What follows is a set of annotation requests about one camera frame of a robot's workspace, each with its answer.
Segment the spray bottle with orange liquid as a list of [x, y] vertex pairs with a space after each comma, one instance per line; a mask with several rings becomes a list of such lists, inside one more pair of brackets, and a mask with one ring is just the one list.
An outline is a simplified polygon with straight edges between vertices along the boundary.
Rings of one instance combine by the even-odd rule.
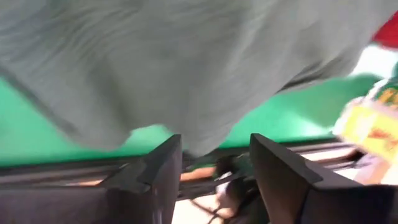
[[349, 101], [332, 133], [361, 150], [398, 164], [398, 107], [367, 97]]

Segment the beige grey garment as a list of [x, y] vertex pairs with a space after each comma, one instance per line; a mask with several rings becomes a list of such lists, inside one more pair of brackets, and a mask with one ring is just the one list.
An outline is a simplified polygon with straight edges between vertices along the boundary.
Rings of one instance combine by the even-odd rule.
[[280, 91], [349, 74], [398, 0], [0, 0], [0, 75], [67, 137], [163, 124], [217, 148]]

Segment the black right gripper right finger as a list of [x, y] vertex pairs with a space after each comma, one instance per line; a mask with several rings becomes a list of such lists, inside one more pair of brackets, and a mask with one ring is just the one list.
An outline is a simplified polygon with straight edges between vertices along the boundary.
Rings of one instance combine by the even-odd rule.
[[252, 134], [254, 176], [272, 224], [359, 224], [357, 184], [260, 134]]

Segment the red plastic laundry basket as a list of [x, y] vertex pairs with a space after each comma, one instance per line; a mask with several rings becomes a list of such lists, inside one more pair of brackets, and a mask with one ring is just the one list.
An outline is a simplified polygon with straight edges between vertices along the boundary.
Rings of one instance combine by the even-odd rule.
[[398, 49], [398, 11], [376, 32], [373, 42], [382, 47]]

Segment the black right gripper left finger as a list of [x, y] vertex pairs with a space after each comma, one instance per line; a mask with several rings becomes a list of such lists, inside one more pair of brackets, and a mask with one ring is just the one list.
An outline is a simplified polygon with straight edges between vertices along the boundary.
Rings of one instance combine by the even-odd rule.
[[101, 182], [108, 212], [101, 224], [171, 224], [182, 172], [181, 135]]

